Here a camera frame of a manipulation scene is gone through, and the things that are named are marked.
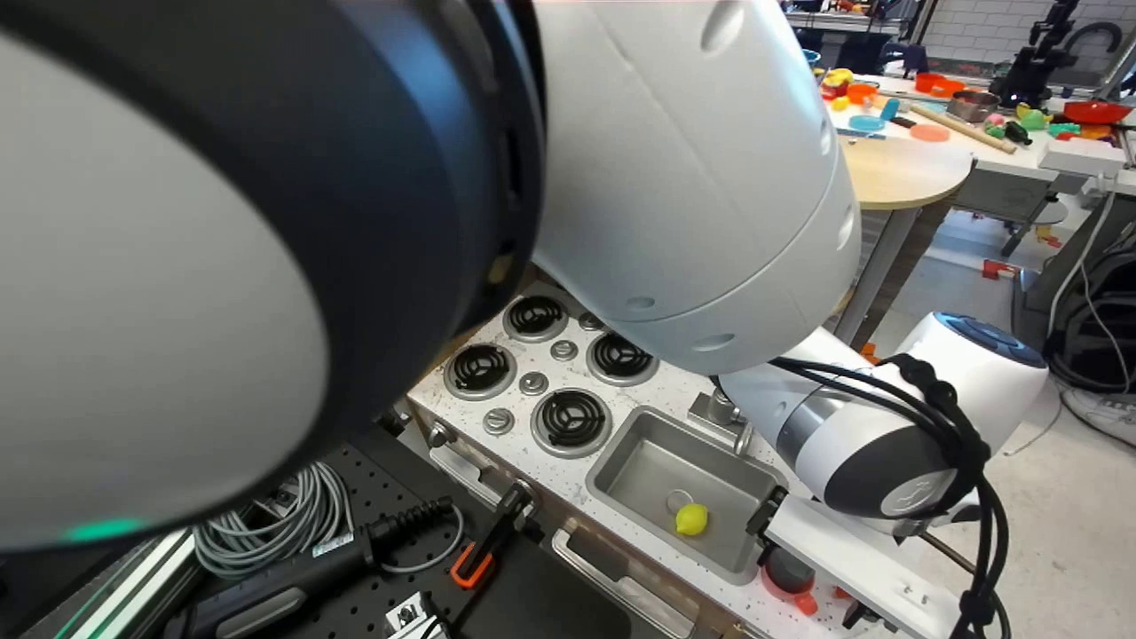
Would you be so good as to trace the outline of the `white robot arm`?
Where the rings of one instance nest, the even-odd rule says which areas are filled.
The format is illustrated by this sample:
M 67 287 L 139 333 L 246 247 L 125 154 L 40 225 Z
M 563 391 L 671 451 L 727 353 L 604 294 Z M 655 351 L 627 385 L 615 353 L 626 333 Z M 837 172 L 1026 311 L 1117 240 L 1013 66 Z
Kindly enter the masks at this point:
M 861 210 L 776 0 L 0 0 L 0 553 L 269 491 L 529 271 L 782 426 Z

